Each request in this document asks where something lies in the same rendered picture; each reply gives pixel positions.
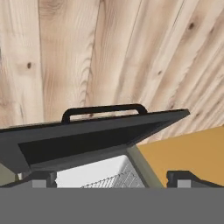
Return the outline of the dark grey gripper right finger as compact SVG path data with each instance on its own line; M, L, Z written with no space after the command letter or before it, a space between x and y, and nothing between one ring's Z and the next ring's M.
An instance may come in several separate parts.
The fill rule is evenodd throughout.
M166 177L168 188L221 187L221 185L198 178L190 171L168 171Z

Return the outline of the yellow cupboard front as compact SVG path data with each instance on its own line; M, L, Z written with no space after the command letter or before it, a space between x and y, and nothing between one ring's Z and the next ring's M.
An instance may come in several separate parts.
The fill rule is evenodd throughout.
M138 146L163 186L168 171L189 171L224 186L224 126Z

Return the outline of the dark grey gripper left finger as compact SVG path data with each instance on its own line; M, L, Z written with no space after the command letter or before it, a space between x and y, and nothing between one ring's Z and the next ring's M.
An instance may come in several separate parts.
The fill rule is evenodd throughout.
M6 185L3 188L28 187L28 188L56 188L57 173L52 171L35 171L29 176Z

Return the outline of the dark grey oven door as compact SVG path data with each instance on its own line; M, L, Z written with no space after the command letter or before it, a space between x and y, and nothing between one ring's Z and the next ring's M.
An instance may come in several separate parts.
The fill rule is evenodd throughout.
M0 129L0 163L14 173L66 169L97 153L121 153L189 115L185 108Z

